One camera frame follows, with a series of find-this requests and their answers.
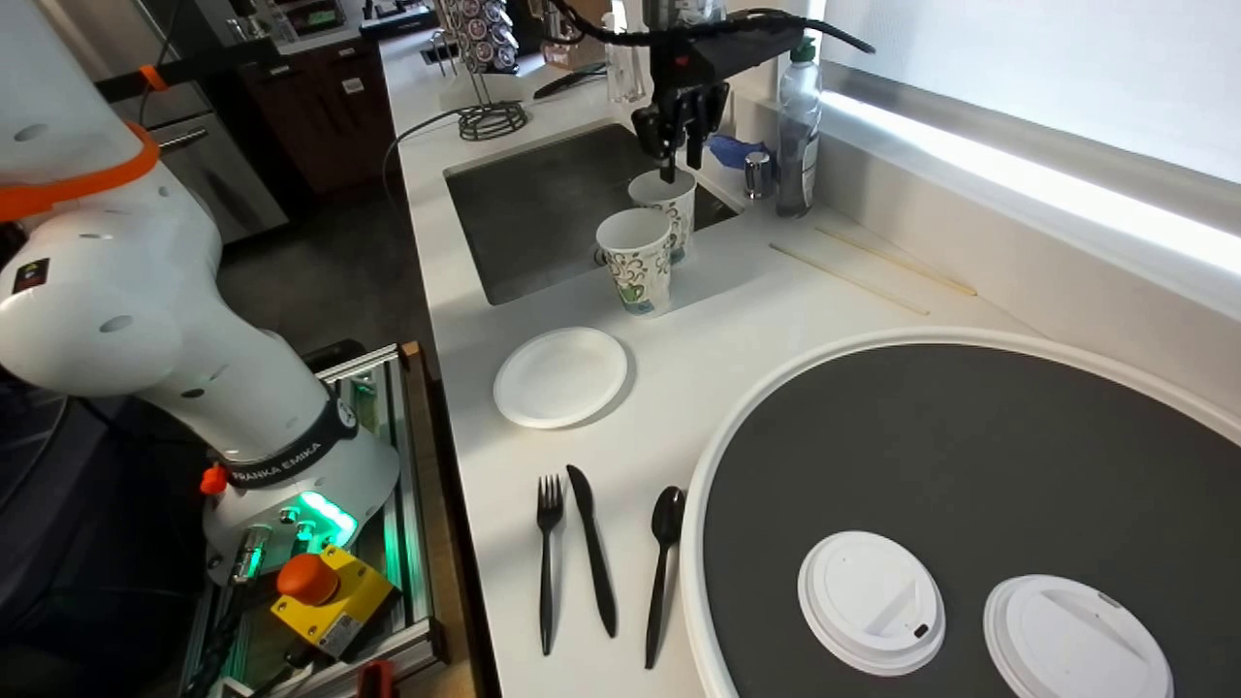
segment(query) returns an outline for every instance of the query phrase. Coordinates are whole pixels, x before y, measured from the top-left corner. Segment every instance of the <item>countertop surface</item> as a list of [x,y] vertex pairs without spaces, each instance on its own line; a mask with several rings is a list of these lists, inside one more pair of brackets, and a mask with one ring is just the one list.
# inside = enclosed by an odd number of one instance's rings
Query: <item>countertop surface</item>
[[[436,35],[406,35],[385,46],[395,131],[468,104],[461,66],[425,66],[417,55],[425,43]],[[490,79],[490,90],[526,100],[545,79]],[[446,176],[614,123],[618,114],[607,81],[589,81],[538,104],[526,100],[533,123],[491,145],[461,145],[454,119],[439,119],[399,145],[490,634],[499,688],[516,698],[579,698],[587,688],[593,698],[704,693],[708,684],[697,679],[686,647],[681,596],[671,607],[659,666],[642,670],[657,569],[651,506],[664,485],[689,485],[695,465],[726,423],[765,384],[823,353],[901,333],[997,333],[1055,346],[960,285],[834,237],[845,220],[830,214],[788,220],[765,207],[695,237],[689,258],[675,267],[675,306],[666,315],[626,315],[604,272],[580,272],[560,289],[490,306]],[[632,384],[593,423],[569,430],[512,427],[491,404],[491,377],[526,337],[561,328],[593,328],[619,337]],[[597,492],[619,635],[607,639],[597,622],[580,519],[567,501],[560,635],[556,653],[543,657],[534,480],[561,479],[569,463],[589,475]]]

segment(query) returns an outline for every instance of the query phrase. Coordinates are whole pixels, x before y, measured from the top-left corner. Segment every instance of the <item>white wall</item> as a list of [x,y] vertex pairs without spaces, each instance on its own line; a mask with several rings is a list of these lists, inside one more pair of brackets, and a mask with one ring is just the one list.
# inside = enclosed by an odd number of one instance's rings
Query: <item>white wall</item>
[[892,81],[1241,184],[1237,0],[830,0]]

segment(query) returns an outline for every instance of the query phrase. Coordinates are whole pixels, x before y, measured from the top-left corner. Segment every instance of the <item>round black mat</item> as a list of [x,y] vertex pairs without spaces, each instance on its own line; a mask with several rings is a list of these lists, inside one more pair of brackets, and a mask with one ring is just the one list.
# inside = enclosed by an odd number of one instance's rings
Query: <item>round black mat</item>
[[[803,556],[848,527],[892,534],[944,590],[945,645],[913,679],[848,670],[798,614]],[[1114,595],[1150,630],[1184,698],[1241,693],[1237,446],[1063,365],[919,346],[791,382],[729,441],[702,552],[748,698],[1008,693],[980,607],[1013,574]]]

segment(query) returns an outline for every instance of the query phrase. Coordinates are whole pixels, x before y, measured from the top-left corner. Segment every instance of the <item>white cup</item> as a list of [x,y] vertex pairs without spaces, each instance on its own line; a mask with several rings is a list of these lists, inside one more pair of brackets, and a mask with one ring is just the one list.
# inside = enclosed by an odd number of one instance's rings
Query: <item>white cup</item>
[[680,264],[689,254],[695,237],[695,176],[675,172],[675,179],[664,184],[659,172],[642,172],[628,184],[628,201],[666,214],[671,264]]
[[619,209],[593,232],[607,258],[614,289],[626,311],[666,311],[671,289],[671,228],[659,209]]

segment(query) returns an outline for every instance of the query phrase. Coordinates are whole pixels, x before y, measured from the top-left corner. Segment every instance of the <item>white plate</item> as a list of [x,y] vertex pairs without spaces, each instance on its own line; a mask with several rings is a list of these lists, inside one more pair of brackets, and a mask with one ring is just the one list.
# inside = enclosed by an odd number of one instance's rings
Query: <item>white plate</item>
[[1170,698],[1154,635],[1114,596],[1052,574],[985,596],[985,653],[1020,698]]
[[604,413],[626,377],[628,356],[614,333],[567,328],[520,346],[499,365],[491,399],[507,423],[560,430]]
[[814,545],[798,569],[798,607],[817,645],[863,674],[913,674],[945,635],[925,567],[871,530]]

